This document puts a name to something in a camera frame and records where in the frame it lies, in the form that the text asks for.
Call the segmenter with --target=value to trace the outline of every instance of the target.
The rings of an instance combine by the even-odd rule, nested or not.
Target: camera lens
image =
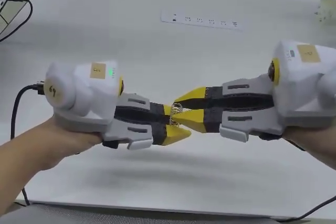
[[[119,95],[121,95],[123,91],[124,91],[124,81],[121,81],[121,89]]]
[[[274,62],[272,61],[272,63],[269,65],[268,68],[268,77],[271,79],[271,81],[274,81],[275,78],[275,67],[274,67]]]

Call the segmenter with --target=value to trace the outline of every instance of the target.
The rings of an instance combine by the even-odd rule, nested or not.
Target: spring
[[[179,126],[180,124],[173,120],[173,115],[183,112],[183,107],[179,103],[173,103],[170,110],[169,125]]]

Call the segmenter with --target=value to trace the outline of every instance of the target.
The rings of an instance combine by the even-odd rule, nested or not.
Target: person's hand
[[[42,170],[56,166],[63,158],[84,152],[101,143],[99,134],[69,132],[58,127],[54,118],[23,133],[18,138],[29,141],[29,148],[42,153]]]

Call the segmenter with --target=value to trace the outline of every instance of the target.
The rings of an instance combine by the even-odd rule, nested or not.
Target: black cable
[[[14,33],[16,33],[25,23],[27,23],[30,20],[31,16],[33,15],[33,4],[31,3],[30,0],[7,0],[7,1],[10,1],[10,2],[27,2],[30,5],[30,11],[29,11],[28,17],[20,25],[18,25],[13,31],[11,31],[5,37],[0,39],[0,43],[3,42],[5,39],[9,38]]]
[[[12,111],[12,119],[11,119],[11,127],[10,127],[10,139],[14,139],[15,138],[15,123],[16,123],[16,115],[17,115],[17,110],[18,110],[18,107],[19,107],[19,103],[20,103],[20,99],[22,97],[22,95],[28,91],[28,90],[37,90],[37,93],[40,94],[40,95],[44,95],[44,90],[43,90],[43,85],[44,83],[43,82],[39,82],[37,84],[34,84],[34,85],[28,85],[28,86],[25,86],[23,89],[21,89],[16,98],[15,98],[15,102],[14,102],[14,106],[13,106],[13,111]],[[26,189],[23,188],[22,189],[22,194],[23,194],[23,197],[24,197],[24,200],[25,200],[25,203],[27,206],[30,206],[30,202],[28,200],[28,196],[27,196],[27,193],[26,193]]]
[[[336,201],[336,196],[326,200],[325,202],[322,202],[321,204],[317,205],[316,207],[314,207],[313,209],[311,209],[310,211],[306,212],[304,215],[301,215],[300,217],[294,217],[294,218],[289,218],[289,219],[285,219],[285,220],[277,220],[277,222],[279,223],[289,223],[292,221],[298,221],[298,220],[302,220],[305,217],[311,215],[312,213],[316,212],[317,210],[321,209],[322,207],[332,203]]]
[[[19,202],[13,202],[13,203],[16,204],[16,205],[22,206],[22,207],[26,207],[26,205],[23,205],[23,204],[21,204]]]
[[[23,89],[21,89],[16,98],[15,98],[15,102],[14,102],[14,106],[13,106],[13,112],[12,112],[12,119],[11,119],[11,127],[10,127],[10,139],[12,140],[13,138],[15,138],[15,122],[16,122],[16,115],[17,115],[17,109],[19,107],[19,103],[20,103],[20,99],[22,97],[22,95],[28,91],[28,90],[37,90],[37,86],[36,85],[29,85],[29,86],[26,86],[24,87]],[[23,197],[25,199],[25,203],[27,206],[30,205],[30,202],[28,200],[28,196],[27,196],[27,193],[26,193],[26,189],[23,188],[22,189],[22,194],[23,194]]]

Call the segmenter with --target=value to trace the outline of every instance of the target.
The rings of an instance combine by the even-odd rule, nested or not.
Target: white desk surface
[[[336,28],[320,27],[313,14],[319,0],[32,1],[31,21],[0,45],[8,136],[16,93],[43,79],[53,61],[117,59],[126,91],[170,104],[195,87],[266,72],[280,39],[336,46]],[[237,19],[244,31],[162,23],[164,9]],[[51,116],[44,99],[23,97],[18,133]],[[193,133],[143,151],[95,147],[39,173],[26,189],[32,201],[58,204],[298,216],[336,194],[335,183],[335,171],[285,141]],[[336,219],[335,207],[314,217]]]

